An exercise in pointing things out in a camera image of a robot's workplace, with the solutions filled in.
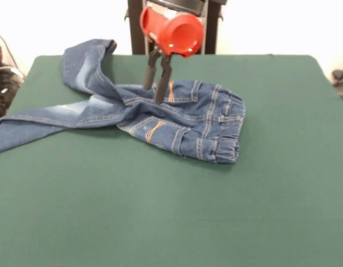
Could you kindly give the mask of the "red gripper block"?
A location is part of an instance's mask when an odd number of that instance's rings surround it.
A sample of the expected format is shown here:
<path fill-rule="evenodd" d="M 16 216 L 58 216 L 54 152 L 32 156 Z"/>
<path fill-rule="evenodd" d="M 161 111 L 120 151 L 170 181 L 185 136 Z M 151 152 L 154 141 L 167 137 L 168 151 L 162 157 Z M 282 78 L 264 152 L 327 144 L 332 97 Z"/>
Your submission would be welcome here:
<path fill-rule="evenodd" d="M 188 58 L 197 53 L 203 44 L 203 24 L 197 16 L 190 13 L 168 11 L 163 14 L 147 6 L 140 15 L 140 27 L 149 41 L 167 55 L 161 59 L 163 71 L 154 95 L 154 102 L 162 103 L 172 72 L 170 55 L 178 54 Z M 159 50 L 153 50 L 149 54 L 143 80 L 145 90 L 152 87 L 156 62 L 160 56 Z"/>

